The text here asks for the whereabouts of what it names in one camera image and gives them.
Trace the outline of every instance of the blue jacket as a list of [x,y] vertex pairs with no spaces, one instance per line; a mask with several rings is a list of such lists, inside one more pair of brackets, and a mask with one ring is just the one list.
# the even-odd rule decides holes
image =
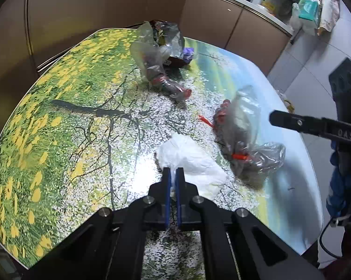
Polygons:
[[[331,148],[336,149],[336,142],[331,143]],[[335,166],[332,174],[326,208],[331,218],[344,216],[351,204],[351,175],[342,176],[338,169],[337,151],[331,155],[330,162]]]

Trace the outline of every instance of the trash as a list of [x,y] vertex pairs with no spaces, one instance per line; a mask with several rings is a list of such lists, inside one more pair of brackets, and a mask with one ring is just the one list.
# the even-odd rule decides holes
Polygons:
[[279,98],[282,100],[284,105],[286,106],[287,110],[291,113],[294,114],[294,106],[290,100],[288,100],[287,96],[285,94],[282,94],[279,90],[275,90],[279,96]]
[[319,0],[300,0],[299,3],[292,4],[292,16],[290,25],[294,30],[302,28],[305,33],[315,36],[320,19]]
[[[261,109],[251,86],[224,100],[214,115],[213,129],[234,175],[256,188],[283,165],[286,148],[281,143],[256,145]],[[199,119],[208,122],[204,117]]]
[[186,182],[195,184],[199,194],[213,200],[226,183],[227,174],[189,136],[173,133],[172,138],[156,149],[161,169],[170,167],[172,191],[176,169],[183,167]]
[[160,46],[170,48],[170,56],[164,62],[164,65],[181,68],[191,62],[194,55],[194,49],[184,47],[184,38],[178,29],[177,23],[168,21],[150,21],[154,32],[155,43]]
[[320,23],[318,27],[318,36],[324,31],[332,31],[340,18],[340,0],[320,0],[322,13],[320,14]]
[[170,48],[170,57],[183,58],[184,38],[178,29],[177,23],[168,21],[149,22],[152,26],[155,42],[160,46]]
[[165,73],[163,63],[170,56],[171,48],[155,43],[152,27],[148,22],[137,29],[137,35],[137,41],[130,45],[130,54],[139,66],[142,77],[177,102],[189,98],[191,89],[171,80]]

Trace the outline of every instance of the kitchen counter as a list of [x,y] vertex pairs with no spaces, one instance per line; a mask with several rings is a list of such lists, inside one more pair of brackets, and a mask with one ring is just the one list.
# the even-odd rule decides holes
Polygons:
[[273,24],[275,27],[279,28],[283,32],[285,32],[291,36],[293,35],[293,29],[290,26],[286,25],[281,20],[279,20],[275,16],[271,15],[267,11],[262,10],[257,5],[251,3],[247,0],[228,0],[228,1],[233,2],[239,6],[243,6],[244,9],[251,10],[251,11],[255,12],[256,14],[263,17],[264,19],[269,21],[271,24]]

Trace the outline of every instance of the brown cabinet door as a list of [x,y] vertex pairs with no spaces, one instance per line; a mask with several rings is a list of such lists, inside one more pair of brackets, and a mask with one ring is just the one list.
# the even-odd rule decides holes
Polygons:
[[267,76],[288,40],[265,19],[243,10],[226,50],[252,61]]
[[143,22],[147,0],[29,0],[29,32],[36,65],[102,28]]
[[181,21],[186,0],[148,0],[146,20]]
[[24,0],[6,0],[0,8],[0,133],[37,79],[24,28]]
[[182,35],[225,48],[242,8],[224,0],[186,0]]

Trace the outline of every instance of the table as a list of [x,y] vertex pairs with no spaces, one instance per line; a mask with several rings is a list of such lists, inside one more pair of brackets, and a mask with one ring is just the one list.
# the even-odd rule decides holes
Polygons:
[[[195,59],[169,72],[192,89],[185,103],[143,81],[129,46],[133,29],[103,29],[61,57],[20,101],[0,136],[0,243],[27,268],[98,208],[127,207],[161,177],[154,150],[171,132],[190,135],[228,174],[215,199],[246,207],[298,253],[322,228],[317,180],[297,132],[273,127],[268,115],[286,110],[250,61],[186,39]],[[262,190],[235,179],[210,127],[223,99],[252,85],[262,107],[258,143],[282,142],[283,167]],[[203,278],[198,232],[148,233],[142,277]]]

